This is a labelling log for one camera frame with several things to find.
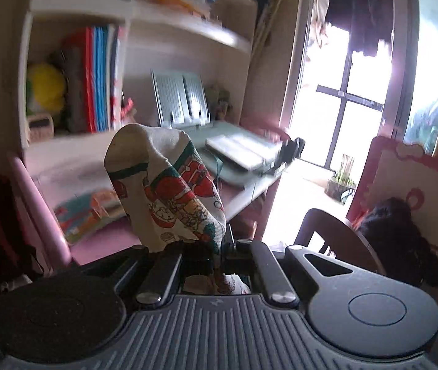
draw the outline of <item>black cloth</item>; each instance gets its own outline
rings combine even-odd
[[[353,0],[353,17],[349,48],[362,51],[365,56],[375,57],[378,50],[378,35],[371,18],[369,0]]]
[[[392,43],[393,0],[368,0],[371,21],[380,40]]]
[[[391,43],[393,0],[329,0],[325,21],[349,31],[350,49],[376,56],[378,41]]]
[[[353,15],[353,0],[329,0],[325,21],[344,31],[350,32]]]
[[[412,222],[405,201],[392,197],[378,203],[355,228],[374,249],[388,278],[414,286],[425,281],[438,288],[438,257]]]

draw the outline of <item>floor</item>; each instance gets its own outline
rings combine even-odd
[[[263,242],[273,250],[284,251],[285,246],[293,244],[310,208],[320,208],[333,216],[345,217],[350,203],[342,205],[323,192],[321,185],[329,176],[329,171],[295,160],[280,179]],[[309,248],[318,250],[322,245],[323,240],[315,235]]]

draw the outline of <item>book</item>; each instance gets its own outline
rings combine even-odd
[[[119,26],[110,25],[113,28],[110,43],[111,43],[111,62],[109,68],[109,90],[110,90],[110,118],[111,128],[116,129],[117,122],[115,121],[115,103],[116,103],[116,90],[115,90],[115,76],[116,76],[116,52],[118,49],[118,31]]]
[[[92,95],[92,104],[94,110],[94,124],[96,127],[96,132],[100,132],[100,115],[99,115],[99,105],[97,101],[99,99],[99,84],[97,83],[97,51],[99,49],[99,32],[96,27],[91,28],[92,33],[92,88],[94,89],[94,94]]]
[[[244,134],[219,135],[205,140],[205,145],[235,162],[245,170],[255,170],[275,161],[282,144],[261,143]]]
[[[101,89],[101,99],[100,99],[100,112],[102,115],[102,130],[109,130],[109,123],[107,119],[107,107],[108,107],[108,93],[106,87],[106,62],[107,62],[107,27],[100,27],[100,67],[99,67],[99,76],[100,76],[100,89]]]
[[[35,183],[69,244],[125,215],[104,163],[90,157],[43,171]]]
[[[107,38],[106,38],[106,118],[107,118],[107,127],[111,129],[112,126],[112,82],[114,82],[114,65],[111,65],[113,61],[113,55],[116,51],[113,51],[113,42],[114,42],[114,34],[116,31],[116,27],[114,25],[107,26]]]
[[[84,91],[84,108],[86,118],[87,132],[96,132],[95,113],[94,113],[94,83],[93,79],[93,37],[94,33],[91,28],[87,27],[82,31],[72,34],[64,39],[62,47],[64,49],[78,48],[82,58],[83,73],[82,84]]]
[[[75,46],[63,50],[65,58],[63,72],[67,78],[67,126],[70,132],[79,133],[87,131],[87,118],[84,102],[84,63],[82,52]]]
[[[111,189],[76,196],[57,206],[54,212],[70,245],[125,215],[118,195]]]
[[[125,27],[118,27],[115,31],[116,34],[116,53],[115,53],[115,65],[114,65],[114,83],[113,83],[113,128],[119,129],[121,126],[121,92],[122,92],[122,73],[124,66],[124,55],[121,51],[124,46],[124,41],[127,36],[127,29]]]

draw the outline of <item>yellow stuffed toy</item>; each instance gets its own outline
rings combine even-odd
[[[27,115],[49,113],[59,115],[65,105],[67,82],[63,74],[48,63],[27,69]]]

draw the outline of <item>chair backrest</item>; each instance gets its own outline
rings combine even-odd
[[[23,224],[27,239],[36,246],[35,240],[40,240],[46,253],[48,264],[53,269],[63,268],[72,261],[72,254],[68,247],[64,234],[57,221],[53,217],[51,210],[41,196],[34,181],[29,175],[26,167],[20,158],[10,155],[8,157],[13,174],[13,181],[18,188],[18,195],[23,203],[28,218],[32,222]],[[20,215],[21,221],[26,220],[26,216]]]
[[[337,259],[385,275],[385,269],[373,248],[365,237],[349,226],[347,220],[339,220],[319,208],[311,208],[303,219],[294,244],[307,247],[314,232],[324,241],[320,253],[325,253],[330,247],[329,250]]]

